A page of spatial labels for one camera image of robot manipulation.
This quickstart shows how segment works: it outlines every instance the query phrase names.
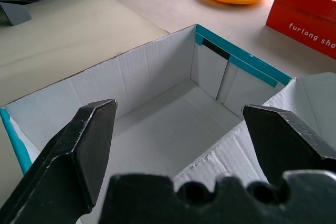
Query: open cardboard box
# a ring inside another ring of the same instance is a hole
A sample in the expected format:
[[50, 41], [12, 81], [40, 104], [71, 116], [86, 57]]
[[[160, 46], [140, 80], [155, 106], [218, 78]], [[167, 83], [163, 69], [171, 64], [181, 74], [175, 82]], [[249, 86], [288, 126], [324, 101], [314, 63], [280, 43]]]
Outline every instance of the open cardboard box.
[[[174, 177], [243, 120], [244, 104], [263, 104], [290, 80], [206, 28], [194, 25], [5, 105], [0, 113], [25, 173], [81, 106], [117, 100], [101, 193], [93, 212], [81, 217], [82, 223], [92, 224], [98, 220], [111, 175]], [[226, 148], [233, 145], [238, 149], [227, 150], [231, 166], [216, 172], [242, 175], [245, 183], [265, 180], [250, 139], [231, 141]], [[209, 155], [203, 158], [216, 162]], [[179, 176], [180, 182], [183, 176], [188, 173]]]

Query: cardboard box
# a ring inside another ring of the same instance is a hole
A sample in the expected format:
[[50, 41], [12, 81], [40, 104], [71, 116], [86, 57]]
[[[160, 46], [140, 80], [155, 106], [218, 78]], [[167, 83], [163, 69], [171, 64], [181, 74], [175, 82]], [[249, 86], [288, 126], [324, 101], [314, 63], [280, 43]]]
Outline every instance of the cardboard box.
[[[81, 217], [83, 224], [92, 224], [100, 215], [111, 175], [175, 176], [243, 120], [244, 104], [264, 103], [290, 79], [194, 25], [36, 91], [0, 113], [25, 172], [79, 107], [117, 99], [110, 159], [97, 206]], [[251, 164], [250, 157], [236, 154], [238, 170], [249, 174], [251, 166], [245, 163]], [[252, 164], [262, 176], [256, 159]]]
[[[293, 112], [336, 150], [336, 88], [332, 87], [336, 87], [335, 73], [293, 78], [263, 106]], [[193, 180], [213, 191], [216, 178], [227, 173], [235, 174], [245, 186], [256, 180], [268, 182], [260, 172], [245, 121], [225, 134], [173, 181], [176, 188]]]
[[336, 59], [336, 0], [275, 0], [266, 25]]

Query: cardboard edge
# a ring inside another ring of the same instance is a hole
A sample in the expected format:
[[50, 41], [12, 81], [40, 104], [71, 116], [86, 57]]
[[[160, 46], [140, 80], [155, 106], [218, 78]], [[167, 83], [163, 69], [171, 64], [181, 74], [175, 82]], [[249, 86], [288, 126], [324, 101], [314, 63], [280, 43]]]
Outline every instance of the cardboard edge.
[[22, 140], [17, 135], [10, 121], [11, 117], [9, 113], [3, 108], [0, 108], [0, 117], [3, 121], [8, 137], [11, 141], [12, 147], [15, 152], [15, 156], [19, 162], [23, 175], [25, 175], [27, 171], [29, 170], [29, 168], [32, 166], [32, 161], [30, 160], [28, 150], [25, 144], [22, 142]]
[[[194, 24], [194, 25], [185, 27], [185, 28], [183, 28], [183, 29], [180, 29], [180, 30], [178, 30], [178, 31], [175, 31], [175, 32], [173, 32], [173, 33], [171, 33], [171, 34], [178, 33], [178, 32], [180, 32], [180, 31], [183, 31], [183, 30], [188, 29], [188, 28], [190, 28], [190, 27], [196, 27], [196, 26], [197, 26], [197, 24]], [[9, 105], [9, 104], [11, 104], [11, 103], [13, 103], [13, 102], [16, 102], [16, 101], [18, 101], [18, 100], [24, 98], [24, 97], [27, 97], [28, 95], [34, 94], [34, 93], [36, 93], [36, 92], [38, 92], [38, 91], [40, 91], [40, 90], [42, 90], [42, 89], [44, 89], [44, 88], [47, 88], [47, 87], [49, 87], [49, 86], [52, 86], [52, 85], [54, 85], [54, 84], [56, 84], [56, 83], [59, 83], [59, 82], [61, 82], [61, 81], [70, 79], [71, 77], [76, 76], [76, 75], [78, 75], [78, 74], [80, 74], [80, 73], [82, 73], [82, 72], [85, 72], [85, 71], [87, 71], [88, 69], [91, 69], [91, 68], [93, 68], [93, 67], [96, 67], [96, 66], [98, 66], [98, 65], [100, 65], [100, 64], [102, 64], [102, 63], [104, 63], [104, 62], [107, 62], [107, 61], [109, 61], [109, 60], [112, 60], [112, 59], [115, 59], [115, 58], [117, 58], [117, 57], [119, 57], [119, 56], [122, 56], [122, 55], [124, 55], [124, 54], [126, 54], [126, 53], [128, 53], [128, 52], [130, 52], [130, 51], [135, 50], [135, 49], [138, 48], [138, 47], [145, 46], [145, 45], [147, 45], [147, 44], [149, 44], [149, 43], [151, 43], [151, 42], [159, 41], [159, 40], [161, 40], [161, 39], [163, 39], [163, 38], [165, 38], [165, 37], [167, 37], [167, 36], [169, 36], [169, 35], [171, 35], [171, 34], [167, 34], [167, 35], [165, 35], [165, 36], [163, 36], [163, 37], [161, 37], [161, 38], [159, 38], [159, 39], [152, 40], [152, 41], [148, 41], [147, 43], [144, 43], [144, 44], [142, 44], [142, 45], [138, 45], [137, 47], [134, 47], [134, 48], [132, 48], [132, 49], [130, 49], [130, 50], [127, 50], [127, 51], [125, 51], [125, 52], [123, 52], [123, 53], [121, 53], [121, 54], [119, 54], [119, 55], [116, 55], [116, 56], [113, 56], [113, 57], [111, 57], [111, 58], [109, 58], [109, 59], [107, 59], [107, 60], [101, 61], [101, 62], [99, 62], [99, 63], [97, 63], [97, 64], [92, 65], [92, 66], [89, 67], [89, 68], [83, 69], [83, 70], [81, 70], [81, 71], [79, 71], [79, 72], [77, 72], [77, 73], [74, 73], [74, 74], [72, 74], [72, 75], [66, 77], [66, 78], [63, 78], [63, 79], [61, 79], [61, 80], [59, 80], [59, 81], [56, 81], [56, 82], [53, 82], [53, 83], [51, 83], [51, 84], [49, 84], [49, 85], [44, 86], [43, 88], [40, 88], [40, 89], [38, 89], [38, 90], [35, 90], [35, 91], [32, 92], [32, 93], [26, 94], [26, 95], [24, 95], [24, 96], [22, 96], [22, 97], [19, 97], [19, 98], [15, 99], [15, 100], [13, 100], [13, 101], [11, 101], [11, 102], [9, 102], [9, 103], [5, 103], [5, 104], [2, 104], [2, 105], [0, 105], [0, 106], [1, 106], [1, 107], [7, 106], [7, 105]]]
[[[232, 61], [230, 60], [232, 56], [236, 57], [241, 62], [243, 62], [243, 64], [240, 64], [241, 66], [238, 66], [238, 67], [242, 68], [243, 70], [247, 71], [248, 73], [252, 74], [253, 76], [259, 79], [260, 77], [262, 77], [261, 79], [262, 81], [270, 84], [273, 87], [276, 86], [277, 82], [281, 82], [283, 85], [287, 85], [288, 82], [291, 80], [291, 77], [287, 75], [286, 73], [264, 62], [263, 60], [249, 54], [245, 50], [235, 46], [228, 40], [220, 37], [219, 35], [206, 29], [205, 27], [197, 24], [196, 25], [196, 42], [199, 45], [201, 45], [203, 42], [202, 37], [209, 40], [211, 43], [215, 44], [217, 47], [230, 53], [231, 56], [229, 57], [229, 61]], [[251, 71], [251, 68], [248, 66], [253, 67], [253, 69], [257, 70], [260, 73], [256, 75], [256, 72]], [[274, 81], [270, 82], [269, 77], [274, 79], [276, 83]]]
[[225, 136], [229, 136], [231, 134], [233, 134], [234, 132], [238, 132], [239, 129], [241, 127], [243, 127], [245, 124], [245, 121], [241, 121], [240, 123], [238, 123], [235, 127], [233, 127], [229, 132], [227, 132], [225, 135], [223, 135], [221, 138], [218, 139], [218, 141], [216, 143], [214, 143], [213, 145], [211, 145], [205, 152], [203, 152], [195, 161], [193, 161], [191, 164], [189, 164], [188, 166], [186, 166], [183, 170], [181, 170], [178, 174], [176, 174], [176, 176], [174, 177], [175, 179], [178, 179], [182, 176], [187, 175], [189, 170], [194, 169], [196, 166], [198, 166], [203, 160], [207, 159], [209, 155], [211, 155], [211, 153], [213, 151], [215, 151], [220, 145], [221, 145], [221, 140], [224, 139]]

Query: beige table surface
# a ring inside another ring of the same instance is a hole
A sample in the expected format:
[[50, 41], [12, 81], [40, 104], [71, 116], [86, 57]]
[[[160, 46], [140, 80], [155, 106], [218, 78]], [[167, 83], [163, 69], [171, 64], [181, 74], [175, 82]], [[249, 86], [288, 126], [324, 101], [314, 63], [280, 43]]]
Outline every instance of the beige table surface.
[[116, 0], [172, 33], [201, 24], [292, 77], [336, 72], [336, 60], [265, 26], [274, 0], [248, 6], [213, 0]]
[[[45, 0], [33, 19], [0, 17], [0, 105], [167, 35], [115, 0]], [[0, 121], [0, 206], [22, 177]]]

